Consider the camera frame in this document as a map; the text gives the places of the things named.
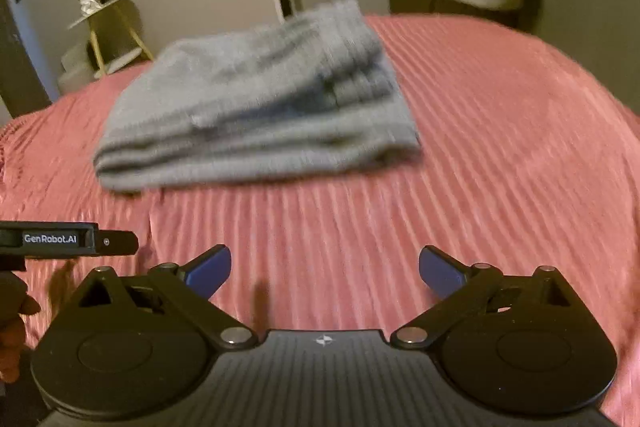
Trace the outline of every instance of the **human hand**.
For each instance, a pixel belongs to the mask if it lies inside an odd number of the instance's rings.
[[[25,296],[19,314],[34,315],[40,305],[33,297]],[[26,340],[24,321],[19,315],[0,325],[0,381],[14,383],[20,377],[20,354]]]

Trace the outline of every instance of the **bed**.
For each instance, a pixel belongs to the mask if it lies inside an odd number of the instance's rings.
[[[464,17],[372,17],[417,120],[424,157],[366,174],[117,195],[92,153],[119,92],[148,65],[107,76],[0,130],[0,219],[96,221],[134,231],[134,257],[28,263],[43,312],[30,341],[92,267],[121,275],[234,255],[215,295],[257,330],[383,328],[434,303],[417,255],[437,245],[507,274],[562,270],[612,340],[604,411],[640,423],[638,119],[541,41]]]

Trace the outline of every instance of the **folded towel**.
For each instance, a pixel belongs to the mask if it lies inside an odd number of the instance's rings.
[[[419,151],[378,36],[354,0],[168,47],[116,100],[95,153],[113,190],[377,166]]]

